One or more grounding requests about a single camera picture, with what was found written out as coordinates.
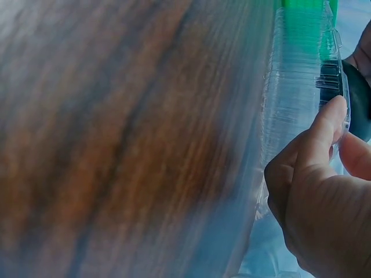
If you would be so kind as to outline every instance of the clear plastic packaging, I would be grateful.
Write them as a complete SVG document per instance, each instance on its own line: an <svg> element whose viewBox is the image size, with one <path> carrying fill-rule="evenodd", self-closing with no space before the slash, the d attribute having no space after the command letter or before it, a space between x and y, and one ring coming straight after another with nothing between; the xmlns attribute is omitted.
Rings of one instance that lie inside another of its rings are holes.
<svg viewBox="0 0 371 278"><path fill-rule="evenodd" d="M341 42L327 2L323 9L280 8L275 18L272 52L265 77L262 109L261 165L276 156L318 111L337 95L347 100L344 131L350 124L347 77L342 68ZM240 278L308 278L286 249L281 228L271 214L264 180Z"/></svg>

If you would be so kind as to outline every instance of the wood grain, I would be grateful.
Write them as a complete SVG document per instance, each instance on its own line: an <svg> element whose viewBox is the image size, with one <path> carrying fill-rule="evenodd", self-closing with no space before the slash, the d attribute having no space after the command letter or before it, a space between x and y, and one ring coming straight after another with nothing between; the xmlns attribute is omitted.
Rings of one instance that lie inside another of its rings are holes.
<svg viewBox="0 0 371 278"><path fill-rule="evenodd" d="M0 277L236 274L273 1L0 7Z"/></svg>

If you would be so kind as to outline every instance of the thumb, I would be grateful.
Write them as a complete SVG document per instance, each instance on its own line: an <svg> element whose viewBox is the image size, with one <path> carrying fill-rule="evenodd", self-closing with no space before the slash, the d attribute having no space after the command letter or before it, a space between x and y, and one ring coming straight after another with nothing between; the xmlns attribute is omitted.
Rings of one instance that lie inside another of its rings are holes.
<svg viewBox="0 0 371 278"><path fill-rule="evenodd" d="M340 143L340 159L353 177L371 181L371 149L367 143L347 133Z"/></svg>

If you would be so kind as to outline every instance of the hand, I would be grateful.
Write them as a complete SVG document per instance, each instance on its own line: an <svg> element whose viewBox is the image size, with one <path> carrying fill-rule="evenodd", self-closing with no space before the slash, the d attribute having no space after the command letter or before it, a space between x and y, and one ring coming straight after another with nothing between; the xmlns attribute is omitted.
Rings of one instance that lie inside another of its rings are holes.
<svg viewBox="0 0 371 278"><path fill-rule="evenodd" d="M346 61L355 66L371 86L371 21L363 31L358 46Z"/></svg>
<svg viewBox="0 0 371 278"><path fill-rule="evenodd" d="M329 166L345 114L334 98L264 173L288 249L317 278L371 277L371 150L348 133L340 156L353 177Z"/></svg>

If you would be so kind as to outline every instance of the brown wooden table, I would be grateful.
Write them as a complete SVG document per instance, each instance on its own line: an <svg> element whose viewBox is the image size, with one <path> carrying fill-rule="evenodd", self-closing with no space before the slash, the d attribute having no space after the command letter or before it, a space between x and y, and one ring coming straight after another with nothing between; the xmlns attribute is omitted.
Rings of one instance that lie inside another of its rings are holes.
<svg viewBox="0 0 371 278"><path fill-rule="evenodd" d="M0 277L236 274L272 0L0 3Z"/></svg>

